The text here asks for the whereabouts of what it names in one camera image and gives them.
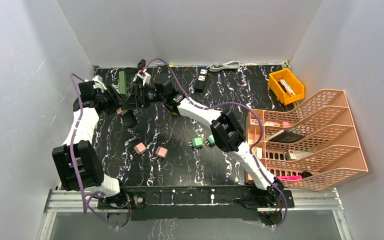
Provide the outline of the green power strip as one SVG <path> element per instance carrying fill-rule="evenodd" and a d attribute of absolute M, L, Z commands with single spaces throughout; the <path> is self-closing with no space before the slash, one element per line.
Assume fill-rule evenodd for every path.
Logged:
<path fill-rule="evenodd" d="M 119 88 L 120 94 L 122 94 L 122 95 L 128 94 L 127 78 L 126 78 L 126 73 L 124 70 L 121 70 L 118 73 L 118 88 Z"/>

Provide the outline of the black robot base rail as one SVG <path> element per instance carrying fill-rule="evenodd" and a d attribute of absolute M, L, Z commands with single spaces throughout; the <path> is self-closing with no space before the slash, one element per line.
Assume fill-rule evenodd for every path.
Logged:
<path fill-rule="evenodd" d="M 118 196 L 100 199 L 99 210 L 129 210 L 132 221 L 156 219 L 242 219 L 276 225 L 282 211 L 295 207 L 290 190 L 270 198 L 255 185 L 127 186 Z"/>

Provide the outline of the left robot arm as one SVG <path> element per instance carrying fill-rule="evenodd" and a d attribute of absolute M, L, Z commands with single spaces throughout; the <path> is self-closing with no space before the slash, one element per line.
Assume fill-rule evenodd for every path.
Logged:
<path fill-rule="evenodd" d="M 117 87 L 104 86 L 99 76 L 78 84 L 80 97 L 73 103 L 73 123 L 61 146 L 52 150 L 62 187 L 66 191 L 101 192 L 117 208 L 129 203 L 129 194 L 119 180 L 104 173 L 103 164 L 93 148 L 99 114 L 110 115 L 122 103 Z"/>

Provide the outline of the pink plug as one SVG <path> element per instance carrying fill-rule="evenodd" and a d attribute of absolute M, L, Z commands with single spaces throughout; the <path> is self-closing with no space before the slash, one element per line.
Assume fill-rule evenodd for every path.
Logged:
<path fill-rule="evenodd" d="M 116 113 L 118 114 L 118 115 L 121 115 L 121 116 L 123 116 L 124 114 L 126 114 L 128 111 L 127 110 L 123 110 L 123 109 L 121 109 L 121 108 L 118 108 L 117 110 L 116 110 Z"/>

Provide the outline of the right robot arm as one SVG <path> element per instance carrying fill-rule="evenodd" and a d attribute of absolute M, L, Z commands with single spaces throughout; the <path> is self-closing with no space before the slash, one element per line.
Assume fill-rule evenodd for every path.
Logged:
<path fill-rule="evenodd" d="M 191 97 L 175 90 L 168 78 L 156 79 L 151 84 L 151 77 L 140 71 L 134 77 L 128 98 L 121 109 L 123 123 L 127 128 L 137 124 L 134 110 L 147 108 L 152 103 L 162 102 L 171 112 L 191 118 L 210 128 L 215 145 L 225 153 L 232 153 L 251 175 L 254 184 L 262 192 L 262 202 L 268 207 L 275 207 L 282 199 L 282 182 L 263 166 L 248 145 L 245 131 L 231 111 L 222 112 L 216 106 L 208 107 L 194 101 Z"/>

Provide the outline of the green plug adapter dark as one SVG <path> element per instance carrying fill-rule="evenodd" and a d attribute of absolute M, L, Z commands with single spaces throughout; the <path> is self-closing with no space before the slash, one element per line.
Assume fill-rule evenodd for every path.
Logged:
<path fill-rule="evenodd" d="M 199 149 L 203 146 L 203 140 L 200 137 L 193 138 L 189 142 L 189 146 L 193 149 Z"/>

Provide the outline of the pink usb plug adapter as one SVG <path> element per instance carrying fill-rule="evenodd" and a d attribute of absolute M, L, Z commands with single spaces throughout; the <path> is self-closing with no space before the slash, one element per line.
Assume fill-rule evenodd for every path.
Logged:
<path fill-rule="evenodd" d="M 155 154 L 157 157 L 165 159 L 168 155 L 168 150 L 162 146 L 158 146 Z"/>

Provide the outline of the light green plug adapter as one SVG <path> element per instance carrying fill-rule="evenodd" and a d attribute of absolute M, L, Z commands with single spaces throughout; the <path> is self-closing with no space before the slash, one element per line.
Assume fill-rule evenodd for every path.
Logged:
<path fill-rule="evenodd" d="M 214 145 L 216 144 L 216 143 L 215 143 L 214 136 L 213 136 L 212 134 L 209 135 L 209 136 L 206 138 L 205 143 L 206 143 L 208 146 L 210 146 L 210 147 L 214 146 Z"/>

